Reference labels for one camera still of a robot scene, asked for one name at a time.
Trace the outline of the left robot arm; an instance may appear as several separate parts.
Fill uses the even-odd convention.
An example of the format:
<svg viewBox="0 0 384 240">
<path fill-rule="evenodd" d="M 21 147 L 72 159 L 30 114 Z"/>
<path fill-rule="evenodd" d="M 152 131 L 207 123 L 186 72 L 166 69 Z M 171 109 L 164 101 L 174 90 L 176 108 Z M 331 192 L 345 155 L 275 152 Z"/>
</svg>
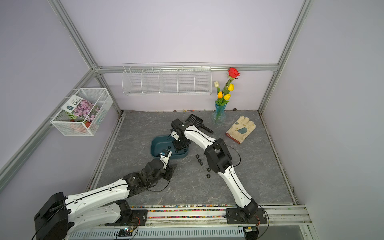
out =
<svg viewBox="0 0 384 240">
<path fill-rule="evenodd" d="M 58 192 L 50 196 L 34 217 L 34 240 L 63 240 L 77 230 L 103 224 L 129 222 L 132 212 L 127 198 L 150 189 L 165 179 L 170 181 L 175 169 L 169 160 L 172 152 L 162 150 L 139 172 L 100 188 L 65 196 Z"/>
</svg>

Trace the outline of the teal plastic storage box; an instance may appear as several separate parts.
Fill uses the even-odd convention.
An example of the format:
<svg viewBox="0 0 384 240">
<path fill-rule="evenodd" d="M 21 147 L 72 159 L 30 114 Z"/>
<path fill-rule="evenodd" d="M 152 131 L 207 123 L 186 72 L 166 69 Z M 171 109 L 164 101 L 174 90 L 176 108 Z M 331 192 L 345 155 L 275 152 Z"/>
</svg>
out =
<svg viewBox="0 0 384 240">
<path fill-rule="evenodd" d="M 160 158 L 160 153 L 163 150 L 168 150 L 172 152 L 171 160 L 173 159 L 183 159 L 189 153 L 189 148 L 186 147 L 181 151 L 175 149 L 173 145 L 174 138 L 169 137 L 168 135 L 157 136 L 152 140 L 151 143 L 151 156 L 155 159 Z"/>
</svg>

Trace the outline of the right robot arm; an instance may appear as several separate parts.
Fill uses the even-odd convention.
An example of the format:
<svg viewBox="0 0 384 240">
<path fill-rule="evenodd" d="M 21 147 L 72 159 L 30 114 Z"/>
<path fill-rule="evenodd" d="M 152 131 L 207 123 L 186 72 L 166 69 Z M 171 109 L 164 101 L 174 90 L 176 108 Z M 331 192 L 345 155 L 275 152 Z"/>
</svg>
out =
<svg viewBox="0 0 384 240">
<path fill-rule="evenodd" d="M 269 215 L 264 208 L 248 194 L 239 180 L 232 156 L 223 139 L 214 139 L 201 132 L 189 122 L 176 119 L 171 124 L 171 137 L 177 151 L 189 146 L 191 142 L 204 150 L 209 168 L 219 174 L 231 191 L 236 207 L 226 209 L 225 218 L 228 225 L 236 224 L 267 224 Z"/>
</svg>

